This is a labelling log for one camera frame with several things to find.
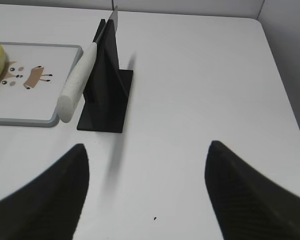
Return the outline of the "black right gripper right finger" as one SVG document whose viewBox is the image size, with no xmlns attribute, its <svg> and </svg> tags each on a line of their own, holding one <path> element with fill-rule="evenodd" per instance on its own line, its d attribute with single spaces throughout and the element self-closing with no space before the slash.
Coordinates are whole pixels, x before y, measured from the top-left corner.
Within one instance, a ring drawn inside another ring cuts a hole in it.
<svg viewBox="0 0 300 240">
<path fill-rule="evenodd" d="M 300 240 L 300 197 L 213 140 L 206 189 L 225 240 Z"/>
</svg>

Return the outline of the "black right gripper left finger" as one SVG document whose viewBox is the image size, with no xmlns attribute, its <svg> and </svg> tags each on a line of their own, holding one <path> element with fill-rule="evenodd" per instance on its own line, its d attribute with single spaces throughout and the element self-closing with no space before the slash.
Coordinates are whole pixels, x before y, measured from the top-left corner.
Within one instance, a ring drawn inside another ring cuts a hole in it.
<svg viewBox="0 0 300 240">
<path fill-rule="evenodd" d="M 0 240 L 71 240 L 90 180 L 84 144 L 74 145 L 31 182 L 0 200 Z"/>
</svg>

